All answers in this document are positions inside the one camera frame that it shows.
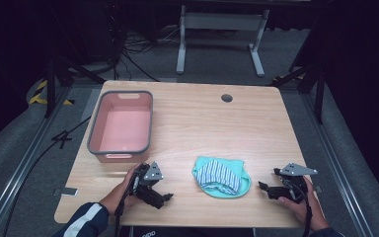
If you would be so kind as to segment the person's left hand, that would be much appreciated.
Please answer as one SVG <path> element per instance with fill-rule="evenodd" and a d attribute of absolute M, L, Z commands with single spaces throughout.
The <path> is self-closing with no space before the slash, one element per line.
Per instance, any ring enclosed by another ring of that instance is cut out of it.
<path fill-rule="evenodd" d="M 138 164 L 134 165 L 125 175 L 124 179 L 116 185 L 104 198 L 99 201 L 99 204 L 104 206 L 109 214 L 114 215 L 114 212 L 119 205 L 123 195 L 127 191 L 135 170 L 139 167 Z M 127 196 L 124 200 L 124 209 L 128 210 L 135 204 L 140 203 L 140 199 L 135 196 Z"/>

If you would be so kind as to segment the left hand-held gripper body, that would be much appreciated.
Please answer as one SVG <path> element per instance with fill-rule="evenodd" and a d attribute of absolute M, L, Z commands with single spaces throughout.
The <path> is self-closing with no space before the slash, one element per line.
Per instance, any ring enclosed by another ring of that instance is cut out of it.
<path fill-rule="evenodd" d="M 131 193 L 148 203 L 150 198 L 160 198 L 161 195 L 153 190 L 153 186 L 163 179 L 163 175 L 156 162 L 151 165 L 142 163 L 134 172 L 131 182 Z"/>

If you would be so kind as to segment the black metal stand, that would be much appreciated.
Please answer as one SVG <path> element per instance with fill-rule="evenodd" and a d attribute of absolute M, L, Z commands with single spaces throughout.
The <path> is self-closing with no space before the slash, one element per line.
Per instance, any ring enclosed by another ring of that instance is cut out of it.
<path fill-rule="evenodd" d="M 300 84 L 297 86 L 297 91 L 300 94 L 309 94 L 313 88 L 316 88 L 315 103 L 314 103 L 314 115 L 319 124 L 323 123 L 322 110 L 323 99 L 325 91 L 325 73 L 324 63 L 319 62 L 301 67 L 285 76 L 277 76 L 269 84 L 270 87 L 282 86 L 293 79 L 303 77 Z"/>
<path fill-rule="evenodd" d="M 55 80 L 58 80 L 62 87 L 71 87 L 74 79 L 69 72 L 69 68 L 75 69 L 85 77 L 90 78 L 92 81 L 98 84 L 104 84 L 105 79 L 98 76 L 94 72 L 86 69 L 82 65 L 76 64 L 69 59 L 60 56 L 53 55 L 47 62 L 46 76 L 47 81 L 47 106 L 45 117 L 49 118 L 56 106 L 56 88 Z"/>

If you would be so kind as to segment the aluminium floor rail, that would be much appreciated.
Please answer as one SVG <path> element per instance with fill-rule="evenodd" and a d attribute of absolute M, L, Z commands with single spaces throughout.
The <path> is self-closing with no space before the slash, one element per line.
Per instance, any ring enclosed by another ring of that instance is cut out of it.
<path fill-rule="evenodd" d="M 312 99 L 308 95 L 301 95 L 300 98 L 318 134 L 319 140 L 323 143 L 323 147 L 327 156 L 328 166 L 335 178 L 335 182 L 340 190 L 342 200 L 346 206 L 349 216 L 351 217 L 351 220 L 355 226 L 358 236 L 374 237 L 369 223 L 357 200 L 355 192 L 345 174 L 345 171 L 341 167 L 341 163 L 325 131 L 325 128 L 322 124 L 318 123 L 316 119 Z"/>
<path fill-rule="evenodd" d="M 64 89 L 69 105 L 60 104 L 49 118 L 46 106 L 32 104 L 0 132 L 0 237 L 48 237 L 55 222 L 61 188 L 71 167 L 75 143 L 63 149 L 51 140 L 80 120 L 87 104 L 81 90 Z"/>

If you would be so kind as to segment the teal and striped cloth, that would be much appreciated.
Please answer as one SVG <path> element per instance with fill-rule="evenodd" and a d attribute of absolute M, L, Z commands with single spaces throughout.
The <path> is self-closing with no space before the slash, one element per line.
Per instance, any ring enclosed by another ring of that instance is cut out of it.
<path fill-rule="evenodd" d="M 198 156 L 192 175 L 198 186 L 214 198 L 240 198 L 250 189 L 252 180 L 242 160 Z"/>

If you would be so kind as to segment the person's right hand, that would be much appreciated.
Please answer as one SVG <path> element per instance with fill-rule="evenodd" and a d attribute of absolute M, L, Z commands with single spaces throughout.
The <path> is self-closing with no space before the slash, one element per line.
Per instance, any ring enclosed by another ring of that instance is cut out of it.
<path fill-rule="evenodd" d="M 313 185 L 304 178 L 307 185 L 307 196 L 300 202 L 296 203 L 286 197 L 279 197 L 279 203 L 291 210 L 298 221 L 308 226 L 312 232 L 327 228 L 330 226 L 322 211 L 321 205 L 313 193 Z"/>

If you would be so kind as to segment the black tape cross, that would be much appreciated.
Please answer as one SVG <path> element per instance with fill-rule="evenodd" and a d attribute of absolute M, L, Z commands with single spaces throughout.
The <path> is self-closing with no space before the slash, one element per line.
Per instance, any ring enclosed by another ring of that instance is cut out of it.
<path fill-rule="evenodd" d="M 69 134 L 70 134 L 69 131 L 63 130 L 57 135 L 53 136 L 51 140 L 54 141 L 55 143 L 59 142 L 60 143 L 59 148 L 63 149 L 65 146 L 65 143 L 71 140 L 71 137 L 69 136 Z"/>

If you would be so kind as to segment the yellow and black floor tape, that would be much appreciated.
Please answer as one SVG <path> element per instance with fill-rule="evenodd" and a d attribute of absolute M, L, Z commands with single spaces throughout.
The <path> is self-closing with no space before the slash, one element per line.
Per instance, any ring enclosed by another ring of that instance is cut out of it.
<path fill-rule="evenodd" d="M 30 104 L 43 104 L 43 105 L 47 104 L 47 99 L 41 96 L 46 86 L 47 86 L 47 81 L 45 79 L 39 82 L 35 92 L 33 93 L 33 95 L 31 96 L 29 100 Z"/>

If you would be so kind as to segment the person's dark clothing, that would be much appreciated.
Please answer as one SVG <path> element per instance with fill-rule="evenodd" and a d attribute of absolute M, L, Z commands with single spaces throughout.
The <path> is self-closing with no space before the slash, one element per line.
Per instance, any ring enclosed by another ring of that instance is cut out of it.
<path fill-rule="evenodd" d="M 255 237 L 252 228 L 122 227 L 119 237 Z"/>

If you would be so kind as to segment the white metal table frame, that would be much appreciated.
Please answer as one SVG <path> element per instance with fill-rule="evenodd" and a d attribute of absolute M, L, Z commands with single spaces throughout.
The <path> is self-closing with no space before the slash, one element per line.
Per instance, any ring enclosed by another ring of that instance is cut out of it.
<path fill-rule="evenodd" d="M 228 31 L 252 31 L 256 32 L 256 39 L 248 45 L 248 49 L 259 77 L 265 76 L 259 47 L 268 20 L 269 10 L 263 10 L 259 15 L 224 14 L 224 13 L 194 13 L 189 12 L 187 7 L 181 7 L 180 15 L 180 46 L 176 72 L 185 72 L 186 62 L 186 30 L 228 30 Z"/>

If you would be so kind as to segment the grey tape piece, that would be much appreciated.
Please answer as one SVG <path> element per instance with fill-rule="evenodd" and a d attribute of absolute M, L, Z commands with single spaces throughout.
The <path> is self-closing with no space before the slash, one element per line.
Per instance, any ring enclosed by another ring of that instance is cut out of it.
<path fill-rule="evenodd" d="M 77 193 L 77 189 L 64 187 L 55 189 L 52 194 L 57 197 L 75 197 Z"/>

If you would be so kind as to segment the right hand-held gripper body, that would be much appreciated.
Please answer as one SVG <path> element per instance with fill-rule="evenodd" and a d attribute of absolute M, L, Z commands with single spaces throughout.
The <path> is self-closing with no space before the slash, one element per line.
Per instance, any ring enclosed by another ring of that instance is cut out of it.
<path fill-rule="evenodd" d="M 274 168 L 273 172 L 282 182 L 282 197 L 296 203 L 301 202 L 307 195 L 308 189 L 304 177 L 317 175 L 316 169 L 307 168 L 295 163 L 288 163 L 284 168 Z"/>

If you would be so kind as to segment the pink basket with grey rim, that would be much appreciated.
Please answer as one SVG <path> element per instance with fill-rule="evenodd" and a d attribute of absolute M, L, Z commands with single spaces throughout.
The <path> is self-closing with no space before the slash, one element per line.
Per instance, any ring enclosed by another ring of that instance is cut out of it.
<path fill-rule="evenodd" d="M 148 159 L 153 114 L 149 91 L 107 91 L 96 107 L 87 148 L 101 163 Z"/>

